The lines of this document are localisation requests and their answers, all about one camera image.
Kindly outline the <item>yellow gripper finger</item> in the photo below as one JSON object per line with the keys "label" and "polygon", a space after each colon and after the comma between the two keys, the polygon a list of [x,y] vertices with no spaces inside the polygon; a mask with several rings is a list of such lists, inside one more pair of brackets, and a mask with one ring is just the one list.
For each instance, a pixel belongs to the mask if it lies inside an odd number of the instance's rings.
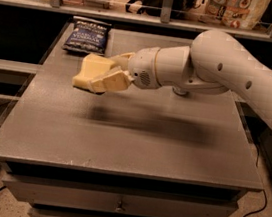
{"label": "yellow gripper finger", "polygon": [[110,59],[115,63],[117,67],[121,67],[122,70],[126,70],[128,68],[128,61],[131,57],[133,57],[134,53],[123,53],[120,55],[110,56]]}
{"label": "yellow gripper finger", "polygon": [[120,67],[112,68],[104,74],[93,77],[87,82],[88,90],[94,94],[124,91],[127,90],[134,81],[128,71]]}

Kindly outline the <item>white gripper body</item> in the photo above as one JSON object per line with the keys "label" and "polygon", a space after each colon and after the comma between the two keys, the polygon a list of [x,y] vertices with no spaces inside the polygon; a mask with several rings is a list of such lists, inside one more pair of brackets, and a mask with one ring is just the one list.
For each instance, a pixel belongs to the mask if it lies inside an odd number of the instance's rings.
{"label": "white gripper body", "polygon": [[156,56],[159,47],[144,48],[136,52],[128,61],[128,71],[133,78],[133,83],[140,89],[157,89],[160,84],[156,79]]}

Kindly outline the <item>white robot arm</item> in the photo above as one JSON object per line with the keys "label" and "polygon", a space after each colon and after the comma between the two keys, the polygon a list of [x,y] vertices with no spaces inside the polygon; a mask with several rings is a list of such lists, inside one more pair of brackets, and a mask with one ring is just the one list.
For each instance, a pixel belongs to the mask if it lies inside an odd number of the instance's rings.
{"label": "white robot arm", "polygon": [[146,48],[129,56],[126,70],[107,69],[87,82],[94,93],[173,86],[180,91],[237,93],[272,130],[272,70],[234,37],[205,31],[188,46]]}

